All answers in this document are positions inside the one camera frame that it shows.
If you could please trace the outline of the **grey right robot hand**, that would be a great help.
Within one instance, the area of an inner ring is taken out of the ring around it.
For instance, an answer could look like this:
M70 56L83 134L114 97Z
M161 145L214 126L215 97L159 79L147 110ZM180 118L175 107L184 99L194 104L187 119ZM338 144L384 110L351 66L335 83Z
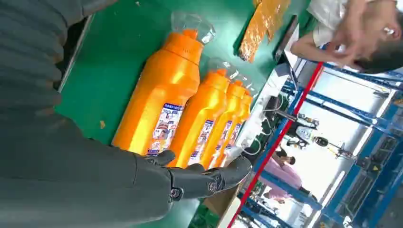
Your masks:
M166 168L84 137L71 120L0 117L3 228L127 228L165 217L180 200L238 185L239 157L225 168Z

